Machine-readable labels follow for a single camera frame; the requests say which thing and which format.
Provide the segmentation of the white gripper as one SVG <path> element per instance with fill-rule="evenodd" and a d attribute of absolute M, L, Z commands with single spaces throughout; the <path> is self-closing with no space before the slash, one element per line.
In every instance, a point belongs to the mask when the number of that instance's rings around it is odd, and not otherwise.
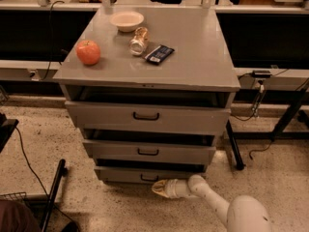
<path fill-rule="evenodd" d="M 159 180 L 153 184 L 152 192 L 165 198 L 189 198 L 191 190 L 187 180 Z"/>

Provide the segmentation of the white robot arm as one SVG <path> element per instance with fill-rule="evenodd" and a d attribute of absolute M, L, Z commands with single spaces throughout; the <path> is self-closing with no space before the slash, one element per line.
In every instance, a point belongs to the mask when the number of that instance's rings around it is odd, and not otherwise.
<path fill-rule="evenodd" d="M 227 232 L 272 232 L 267 209 L 260 201 L 249 195 L 239 195 L 228 202 L 200 175 L 192 175 L 187 180 L 159 180 L 153 184 L 152 191 L 170 199 L 204 199 Z"/>

